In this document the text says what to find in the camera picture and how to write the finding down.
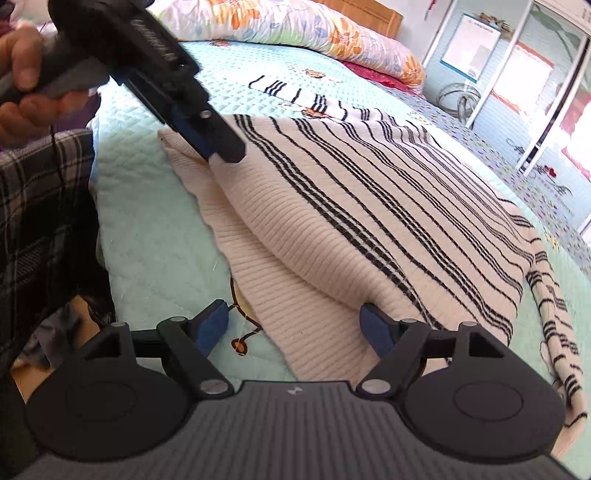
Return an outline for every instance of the bedsheet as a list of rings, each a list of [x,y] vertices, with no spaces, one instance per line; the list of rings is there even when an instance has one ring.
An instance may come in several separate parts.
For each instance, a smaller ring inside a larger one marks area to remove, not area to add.
[[[261,73],[353,106],[380,106],[393,116],[411,121],[421,118],[413,108],[357,77],[338,61],[312,51],[229,42],[185,46],[201,64],[198,78],[210,92],[212,105],[222,114],[310,114],[228,80],[236,71],[251,72],[254,66]],[[114,83],[102,88],[102,105],[93,123],[98,208],[102,249],[119,319],[134,329],[151,328],[170,316],[194,316],[212,300],[223,298],[236,307],[230,313],[228,332],[210,359],[236,383],[245,378],[292,380],[280,352],[264,332],[257,331],[256,320],[239,288],[232,284],[228,265],[215,248],[196,201],[173,173],[158,144],[158,128],[161,124],[126,89]],[[446,148],[457,148],[436,127],[429,128],[440,142],[447,139]],[[455,153],[518,202],[539,226],[535,214],[488,168],[460,148]],[[582,352],[591,352],[586,321],[586,312],[591,311],[591,296],[586,293],[591,284],[564,250],[551,241],[549,245],[547,250],[567,296],[579,347]],[[551,381],[540,357],[542,340],[537,306],[526,288],[511,348]],[[584,454],[589,445],[591,435],[587,431],[564,459],[575,473],[585,477],[591,475],[591,459]]]

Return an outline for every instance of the logo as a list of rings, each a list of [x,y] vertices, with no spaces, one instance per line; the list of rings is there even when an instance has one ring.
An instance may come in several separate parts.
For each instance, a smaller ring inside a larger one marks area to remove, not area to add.
[[[130,24],[146,39],[146,41],[150,44],[150,46],[154,50],[156,50],[158,53],[160,53],[160,55],[165,60],[167,60],[167,61],[178,60],[178,57],[174,53],[172,53],[168,50],[166,45],[164,45],[160,41],[160,39],[158,38],[158,35],[156,35],[148,27],[146,27],[145,23],[142,20],[140,20],[139,18],[136,18],[136,19],[132,20]]]
[[[294,397],[298,396],[299,394],[304,392],[304,389],[301,387],[298,387],[297,385],[292,388],[291,390],[287,390],[287,392],[289,393],[289,395],[293,395]]]

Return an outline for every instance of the plaid shirt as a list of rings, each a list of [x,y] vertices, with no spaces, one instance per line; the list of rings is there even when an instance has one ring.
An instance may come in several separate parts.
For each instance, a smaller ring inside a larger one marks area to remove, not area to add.
[[[37,326],[72,297],[86,289],[110,298],[95,257],[92,132],[57,134],[56,144],[54,152],[47,137],[0,153],[0,375]]]

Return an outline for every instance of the white wall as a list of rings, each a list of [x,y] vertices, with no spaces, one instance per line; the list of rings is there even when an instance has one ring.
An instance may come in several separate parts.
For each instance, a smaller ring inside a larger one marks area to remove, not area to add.
[[[447,7],[452,3],[452,0],[437,0],[437,4],[425,21],[425,12],[431,3],[430,0],[378,1],[404,16],[397,40],[410,48],[419,60],[422,60],[427,54],[447,12]]]

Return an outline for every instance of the finger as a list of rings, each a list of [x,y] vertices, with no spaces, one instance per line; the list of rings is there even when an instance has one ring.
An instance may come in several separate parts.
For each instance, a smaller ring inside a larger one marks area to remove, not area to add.
[[[40,134],[40,129],[24,118],[14,103],[0,106],[0,125],[14,138],[28,139]]]
[[[3,148],[12,148],[20,145],[22,143],[22,139],[15,138],[13,135],[9,134],[2,125],[0,125],[0,146]]]
[[[60,116],[60,105],[43,95],[27,95],[18,105],[26,119],[36,127],[47,127]]]
[[[32,89],[39,80],[43,38],[33,27],[20,28],[0,41],[0,72],[12,64],[14,83],[20,90]]]
[[[77,112],[85,106],[88,101],[88,92],[70,92],[61,97],[59,102],[60,116]]]

